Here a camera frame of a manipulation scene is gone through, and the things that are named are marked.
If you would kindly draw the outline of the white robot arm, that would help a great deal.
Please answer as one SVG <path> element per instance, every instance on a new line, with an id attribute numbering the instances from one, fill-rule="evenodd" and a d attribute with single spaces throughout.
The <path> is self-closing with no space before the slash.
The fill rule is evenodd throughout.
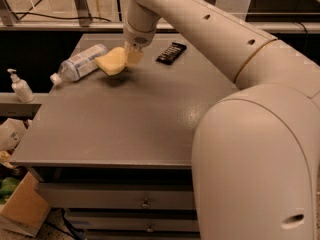
<path id="1" fill-rule="evenodd" d="M 203 0 L 131 0 L 128 42 L 149 45 L 160 18 L 238 89 L 194 135 L 201 240 L 317 240 L 318 65 Z"/>

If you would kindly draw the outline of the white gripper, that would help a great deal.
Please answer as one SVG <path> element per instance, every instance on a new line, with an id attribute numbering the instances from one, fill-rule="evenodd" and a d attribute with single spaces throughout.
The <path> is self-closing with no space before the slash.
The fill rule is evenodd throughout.
<path id="1" fill-rule="evenodd" d="M 143 57 L 143 51 L 141 48 L 147 47 L 151 44 L 156 33 L 156 29 L 151 28 L 150 30 L 137 30 L 128 22 L 125 22 L 123 32 L 126 41 L 124 45 L 126 66 L 133 67 L 141 61 Z"/>

